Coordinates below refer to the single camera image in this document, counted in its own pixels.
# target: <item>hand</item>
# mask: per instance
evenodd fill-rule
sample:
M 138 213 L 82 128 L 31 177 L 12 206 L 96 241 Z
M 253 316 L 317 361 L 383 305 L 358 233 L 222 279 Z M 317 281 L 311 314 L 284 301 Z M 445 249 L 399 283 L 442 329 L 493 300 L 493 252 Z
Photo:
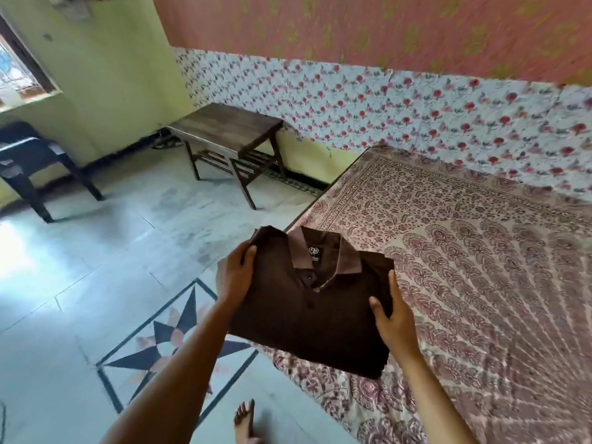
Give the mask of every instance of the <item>hand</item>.
M 415 318 L 413 311 L 401 297 L 395 271 L 388 273 L 388 283 L 393 297 L 393 314 L 390 318 L 384 314 L 380 301 L 370 298 L 370 307 L 376 318 L 376 328 L 382 341 L 387 345 L 399 366 L 404 368 L 409 362 L 417 360 L 421 356 L 415 332 Z
M 249 247 L 249 241 L 243 241 L 226 259 L 218 262 L 216 273 L 218 300 L 232 307 L 233 310 L 239 307 L 251 286 L 256 252 L 256 246 Z

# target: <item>shirt collar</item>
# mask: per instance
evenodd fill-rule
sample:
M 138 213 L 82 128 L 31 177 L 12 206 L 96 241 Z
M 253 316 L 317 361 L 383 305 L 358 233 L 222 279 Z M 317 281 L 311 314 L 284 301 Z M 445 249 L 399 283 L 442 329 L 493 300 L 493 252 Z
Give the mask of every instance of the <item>shirt collar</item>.
M 341 234 L 337 232 L 324 232 L 316 229 L 310 229 L 304 226 L 298 226 L 288 232 L 288 246 L 290 247 L 290 256 L 292 264 L 296 269 L 313 269 L 313 260 L 308 252 L 307 237 L 313 241 L 339 241 L 339 255 L 337 257 L 337 268 L 335 274 L 358 274 L 362 272 L 362 262 L 360 254 L 350 245 Z

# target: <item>bed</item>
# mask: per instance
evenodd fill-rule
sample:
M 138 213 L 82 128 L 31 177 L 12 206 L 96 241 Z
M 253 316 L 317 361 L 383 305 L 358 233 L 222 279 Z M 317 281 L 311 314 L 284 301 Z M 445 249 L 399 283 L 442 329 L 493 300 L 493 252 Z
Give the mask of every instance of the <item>bed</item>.
M 426 361 L 481 442 L 590 442 L 592 209 L 388 147 L 296 222 L 395 261 Z M 263 350 L 361 443 L 427 442 L 389 359 L 368 380 Z

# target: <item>brown polo shirt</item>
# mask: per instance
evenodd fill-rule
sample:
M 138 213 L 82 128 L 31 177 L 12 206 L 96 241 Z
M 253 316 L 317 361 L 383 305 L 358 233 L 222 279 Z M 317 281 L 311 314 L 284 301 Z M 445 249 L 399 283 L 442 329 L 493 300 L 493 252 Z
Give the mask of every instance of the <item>brown polo shirt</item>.
M 389 350 L 368 298 L 390 316 L 389 270 L 383 254 L 356 251 L 340 234 L 272 226 L 255 232 L 253 282 L 230 333 L 310 360 L 378 378 Z

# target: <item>wooden bench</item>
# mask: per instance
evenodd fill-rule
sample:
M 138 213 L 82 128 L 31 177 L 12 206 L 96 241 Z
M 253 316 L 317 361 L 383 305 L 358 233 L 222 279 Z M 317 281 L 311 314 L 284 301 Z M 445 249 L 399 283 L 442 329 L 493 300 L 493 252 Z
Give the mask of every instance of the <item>wooden bench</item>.
M 168 129 L 185 143 L 197 180 L 197 160 L 233 175 L 250 208 L 255 210 L 247 186 L 274 163 L 285 178 L 284 162 L 275 137 L 281 127 L 279 118 L 213 103 L 174 122 Z M 255 150 L 267 139 L 273 156 Z M 191 144 L 199 146 L 197 154 L 193 153 Z

